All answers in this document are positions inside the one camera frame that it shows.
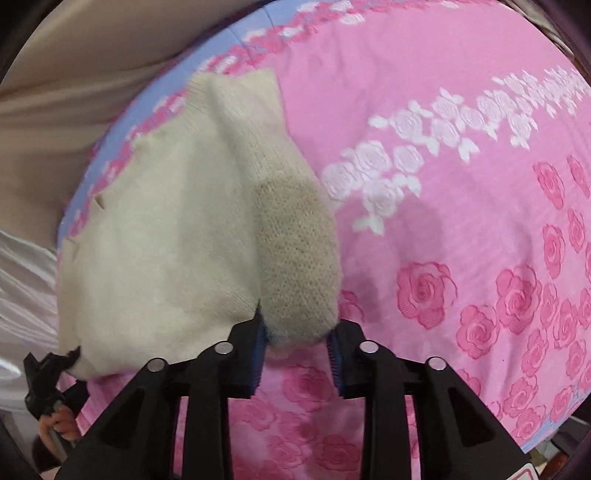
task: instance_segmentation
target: pink rose pattern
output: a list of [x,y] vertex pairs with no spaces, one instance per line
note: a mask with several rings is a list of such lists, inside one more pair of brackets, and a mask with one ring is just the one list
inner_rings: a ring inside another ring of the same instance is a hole
[[333,385],[322,370],[314,367],[290,367],[283,375],[283,394],[304,411],[321,409],[334,395]]
[[573,342],[570,345],[569,359],[566,362],[566,375],[571,380],[574,380],[574,378],[579,374],[583,363],[585,362],[586,356],[587,346],[585,344],[585,340],[579,340],[578,342]]
[[528,266],[503,270],[496,278],[496,314],[503,327],[519,335],[533,321],[540,306],[542,285]]
[[574,251],[579,253],[585,243],[585,222],[583,216],[569,208],[569,241]]
[[581,290],[579,323],[584,330],[587,330],[591,325],[591,295],[589,295],[589,290],[586,288]]
[[570,301],[565,300],[560,306],[558,322],[554,324],[554,348],[561,349],[573,343],[577,336],[579,312]]
[[522,377],[509,389],[509,394],[503,401],[503,413],[511,418],[518,417],[538,393],[538,381],[536,377]]
[[543,406],[524,410],[517,418],[515,428],[511,432],[513,438],[518,439],[521,443],[530,440],[542,426],[545,414],[546,409]]
[[542,327],[549,328],[558,313],[558,294],[554,284],[548,283],[542,292],[542,306],[540,307],[540,322]]
[[398,310],[427,330],[446,318],[457,299],[449,268],[437,263],[413,263],[398,272]]
[[327,470],[352,472],[358,468],[361,450],[340,435],[329,435],[318,445],[314,457]]
[[359,306],[357,295],[349,290],[341,290],[339,296],[339,318],[363,324],[365,315]]
[[470,305],[460,314],[457,345],[473,359],[491,351],[499,338],[499,323],[495,309],[488,305],[480,308]]
[[556,169],[549,163],[537,163],[534,165],[534,172],[538,183],[548,200],[557,210],[564,207],[564,183]]
[[468,384],[468,387],[470,387],[476,395],[480,396],[480,392],[482,391],[482,383],[478,378],[471,377],[463,368],[458,370],[457,374],[460,375],[460,378]]
[[574,182],[580,187],[583,194],[587,198],[589,198],[591,196],[591,190],[589,190],[589,184],[587,183],[587,175],[585,175],[583,166],[572,155],[568,156],[567,161],[569,163],[570,172],[573,176]]
[[533,377],[546,357],[548,347],[548,334],[545,330],[536,329],[530,333],[527,339],[527,351],[521,357],[521,371],[526,377]]
[[311,418],[292,411],[285,411],[279,415],[278,429],[285,440],[295,445],[311,443],[318,436],[318,428],[312,423]]
[[557,226],[546,225],[542,229],[544,238],[544,262],[552,279],[560,275],[560,268],[564,261],[564,238],[562,230]]
[[584,394],[589,393],[589,389],[591,388],[591,362],[588,362],[585,370],[583,370],[579,380],[579,388]]
[[569,409],[570,401],[573,398],[574,389],[572,385],[565,388],[562,392],[556,395],[554,403],[552,404],[552,410],[550,410],[550,421],[558,422],[561,421]]
[[236,400],[233,405],[233,419],[249,423],[258,432],[268,430],[277,418],[277,409],[258,397]]
[[591,242],[587,244],[585,249],[585,275],[589,283],[591,283]]
[[304,462],[304,455],[299,445],[277,435],[267,438],[267,451],[280,468],[296,468]]

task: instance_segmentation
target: white rose pattern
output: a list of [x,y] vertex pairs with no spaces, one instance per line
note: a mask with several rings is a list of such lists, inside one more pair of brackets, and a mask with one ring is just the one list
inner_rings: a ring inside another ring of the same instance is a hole
[[454,148],[460,143],[460,134],[449,120],[434,118],[431,122],[431,135],[448,147]]
[[425,164],[423,156],[412,145],[394,148],[394,166],[406,173],[417,173]]
[[[344,0],[337,8],[347,4]],[[542,80],[526,71],[520,76],[508,73],[493,77],[491,80],[497,88],[484,90],[483,95],[476,98],[475,108],[466,105],[460,95],[452,95],[441,88],[430,105],[433,111],[411,100],[407,108],[390,117],[370,116],[370,128],[381,131],[392,128],[406,144],[390,147],[392,158],[378,140],[365,140],[355,148],[343,150],[343,161],[326,166],[320,176],[336,209],[348,198],[360,197],[368,214],[353,222],[353,230],[384,235],[385,219],[396,214],[406,196],[421,195],[419,174],[426,163],[421,149],[437,157],[440,145],[457,148],[460,159],[469,164],[480,148],[464,136],[465,132],[486,133],[494,141],[500,141],[498,131],[506,120],[511,131],[510,144],[529,150],[532,135],[538,130],[534,115],[546,112],[554,118],[559,111],[576,115],[577,103],[591,97],[591,86],[577,70],[567,72],[557,67],[545,73],[547,77]],[[425,123],[427,132],[423,132]]]
[[353,160],[353,164],[365,181],[379,178],[383,172],[392,168],[392,161],[384,150],[382,142],[377,140],[361,142],[355,150],[343,150],[341,156]]
[[363,186],[361,175],[351,162],[331,163],[323,170],[321,182],[329,197],[337,202]]

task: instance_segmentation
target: knit fabric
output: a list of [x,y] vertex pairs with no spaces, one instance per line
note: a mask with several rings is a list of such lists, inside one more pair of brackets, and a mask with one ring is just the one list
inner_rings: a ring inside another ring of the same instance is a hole
[[60,351],[82,347],[72,373],[194,358],[259,301],[275,343],[324,335],[340,287],[327,205],[273,73],[195,76],[183,112],[138,140],[64,243]]

